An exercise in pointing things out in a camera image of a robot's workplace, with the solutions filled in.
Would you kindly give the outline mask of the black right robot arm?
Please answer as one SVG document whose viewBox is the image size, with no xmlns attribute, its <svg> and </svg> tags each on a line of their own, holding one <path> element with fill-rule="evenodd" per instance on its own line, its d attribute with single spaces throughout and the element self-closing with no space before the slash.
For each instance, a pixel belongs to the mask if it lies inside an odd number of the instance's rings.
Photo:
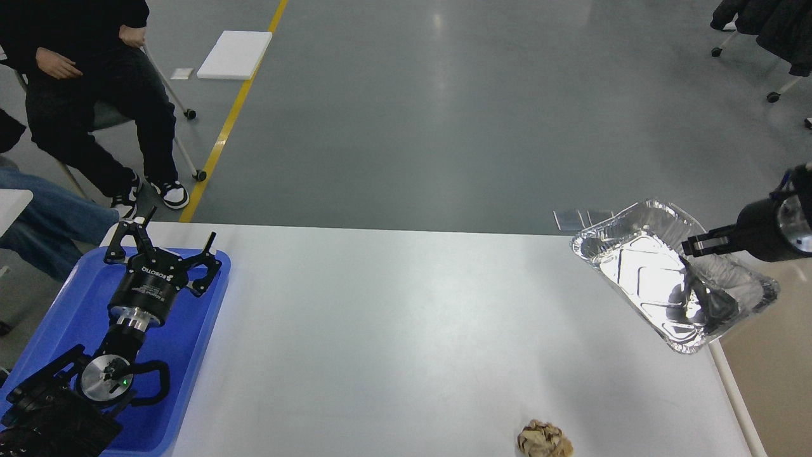
<svg viewBox="0 0 812 457">
<path fill-rule="evenodd" d="M 746 251 L 763 262 L 783 262 L 811 255 L 810 164 L 789 168 L 766 199 L 752 202 L 736 223 L 687 238 L 688 256 Z"/>
</svg>

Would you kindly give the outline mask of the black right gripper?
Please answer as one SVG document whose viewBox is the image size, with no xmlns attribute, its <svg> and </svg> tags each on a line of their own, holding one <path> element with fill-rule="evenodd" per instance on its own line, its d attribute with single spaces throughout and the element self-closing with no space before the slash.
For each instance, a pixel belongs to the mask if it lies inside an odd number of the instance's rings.
<svg viewBox="0 0 812 457">
<path fill-rule="evenodd" d="M 748 204 L 735 225 L 715 228 L 682 242 L 686 256 L 746 251 L 764 262 L 811 256 L 810 201 L 797 194 Z"/>
</svg>

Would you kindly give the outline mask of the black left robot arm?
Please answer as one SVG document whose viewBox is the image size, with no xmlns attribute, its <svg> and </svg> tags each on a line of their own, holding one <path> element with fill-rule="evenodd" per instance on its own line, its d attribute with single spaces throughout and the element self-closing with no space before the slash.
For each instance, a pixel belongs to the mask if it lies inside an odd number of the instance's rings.
<svg viewBox="0 0 812 457">
<path fill-rule="evenodd" d="M 160 456 L 177 437 L 231 260 L 122 221 L 84 255 L 2 387 L 3 456 Z"/>
</svg>

